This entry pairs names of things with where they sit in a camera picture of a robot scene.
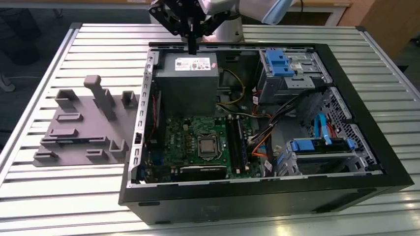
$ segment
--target open computer tower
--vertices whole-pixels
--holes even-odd
[[[340,211],[413,184],[326,45],[149,46],[120,192],[144,222]]]

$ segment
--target robotic end effector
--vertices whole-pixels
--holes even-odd
[[[180,35],[184,42],[188,43],[188,53],[194,55],[197,52],[197,42],[201,41],[202,35],[209,36],[216,28],[221,25],[230,15],[228,9],[233,6],[232,0],[217,0],[218,7],[204,8],[206,13],[212,14],[216,9],[225,8],[221,12],[212,14],[206,19],[200,3],[206,6],[210,0],[154,0],[152,2],[149,13],[162,24],[173,35]]]
[[[230,13],[245,15],[262,23],[276,25],[296,1],[154,0],[149,13],[173,35],[181,36],[182,41],[188,44],[188,53],[194,55],[202,35],[212,35],[230,17]]]

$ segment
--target cpu socket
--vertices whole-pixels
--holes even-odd
[[[197,136],[198,141],[198,157],[205,161],[210,161],[214,158],[218,159],[221,152],[218,151],[218,141],[214,134]]]

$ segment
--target aluminum slotted table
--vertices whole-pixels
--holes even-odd
[[[89,94],[84,76],[98,74],[112,94],[140,93],[148,42],[178,37],[158,25],[73,26],[0,155],[1,235],[326,236],[420,230],[420,94],[365,32],[352,27],[244,26],[246,42],[329,45],[416,185],[337,213],[148,226],[117,204],[122,164],[37,168],[32,160],[57,91]]]

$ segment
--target power supply label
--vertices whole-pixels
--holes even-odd
[[[174,70],[210,70],[209,58],[177,58],[174,60]]]

